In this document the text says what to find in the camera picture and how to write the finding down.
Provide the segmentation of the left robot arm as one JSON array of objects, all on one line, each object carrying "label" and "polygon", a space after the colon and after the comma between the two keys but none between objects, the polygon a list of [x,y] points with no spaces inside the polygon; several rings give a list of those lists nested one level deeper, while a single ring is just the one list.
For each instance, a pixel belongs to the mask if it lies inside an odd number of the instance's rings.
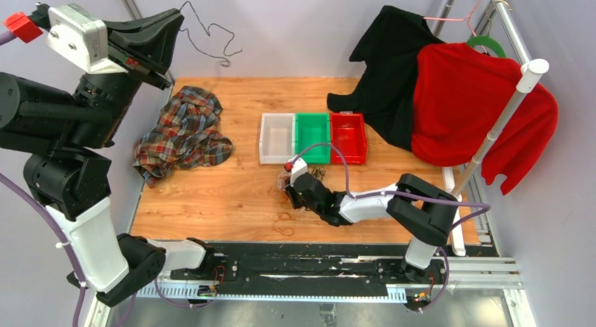
[{"label": "left robot arm", "polygon": [[113,22],[76,4],[37,4],[14,13],[1,43],[45,34],[56,53],[83,70],[73,93],[1,74],[1,147],[29,153],[23,168],[27,201],[56,233],[72,262],[67,280],[114,307],[164,271],[199,280],[215,271],[214,251],[187,238],[159,242],[115,231],[110,215],[111,161],[98,150],[113,145],[142,84],[166,89],[183,15],[172,8],[139,20]]}]

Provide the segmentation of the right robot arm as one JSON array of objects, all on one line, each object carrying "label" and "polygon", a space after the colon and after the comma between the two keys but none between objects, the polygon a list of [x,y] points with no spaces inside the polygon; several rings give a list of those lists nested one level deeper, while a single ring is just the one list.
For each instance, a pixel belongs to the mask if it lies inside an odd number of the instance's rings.
[{"label": "right robot arm", "polygon": [[458,210],[458,199],[413,175],[368,193],[331,191],[309,173],[285,183],[293,208],[316,213],[331,226],[349,226],[369,219],[394,219],[413,235],[401,263],[410,282],[430,272],[436,250],[445,245]]}]

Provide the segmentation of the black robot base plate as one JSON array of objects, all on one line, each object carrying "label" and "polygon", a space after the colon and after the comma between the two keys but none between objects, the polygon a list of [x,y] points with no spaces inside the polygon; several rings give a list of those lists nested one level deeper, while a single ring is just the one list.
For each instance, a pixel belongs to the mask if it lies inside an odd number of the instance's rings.
[{"label": "black robot base plate", "polygon": [[447,269],[434,259],[408,269],[404,244],[212,243],[210,270],[172,271],[173,280],[217,286],[226,295],[381,297],[388,285],[440,289]]}]

